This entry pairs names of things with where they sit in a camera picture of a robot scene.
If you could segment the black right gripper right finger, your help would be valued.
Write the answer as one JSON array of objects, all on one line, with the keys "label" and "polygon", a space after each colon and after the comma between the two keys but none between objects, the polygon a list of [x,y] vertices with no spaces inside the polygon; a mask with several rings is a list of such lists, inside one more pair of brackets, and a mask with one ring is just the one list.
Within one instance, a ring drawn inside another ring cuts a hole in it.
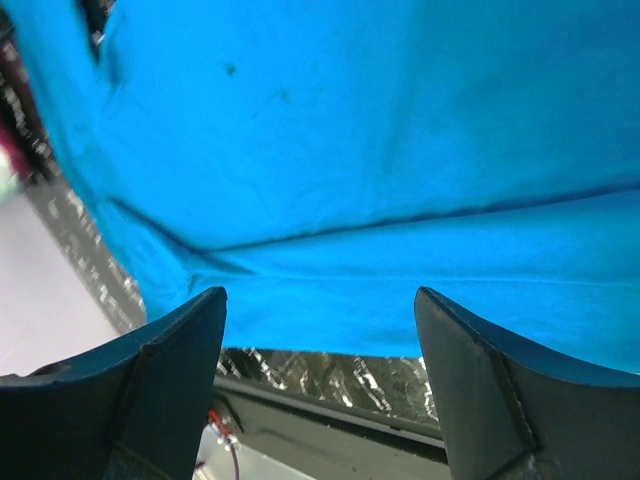
[{"label": "black right gripper right finger", "polygon": [[420,288],[415,319],[455,479],[636,479],[639,377]]}]

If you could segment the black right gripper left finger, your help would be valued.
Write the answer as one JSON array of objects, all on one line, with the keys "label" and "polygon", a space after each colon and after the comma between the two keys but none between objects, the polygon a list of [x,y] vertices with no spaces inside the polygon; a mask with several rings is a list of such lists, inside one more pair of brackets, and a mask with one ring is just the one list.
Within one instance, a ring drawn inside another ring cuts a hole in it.
[{"label": "black right gripper left finger", "polygon": [[226,304],[210,288],[85,353],[2,377],[2,478],[191,478]]}]

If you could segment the blue t shirt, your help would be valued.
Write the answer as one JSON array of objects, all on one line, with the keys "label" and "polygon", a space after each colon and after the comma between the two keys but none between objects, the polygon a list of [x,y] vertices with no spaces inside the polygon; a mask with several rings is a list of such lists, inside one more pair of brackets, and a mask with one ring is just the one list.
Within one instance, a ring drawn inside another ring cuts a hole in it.
[{"label": "blue t shirt", "polygon": [[635,1],[7,1],[56,159],[157,319],[414,356],[430,287],[639,369]]}]

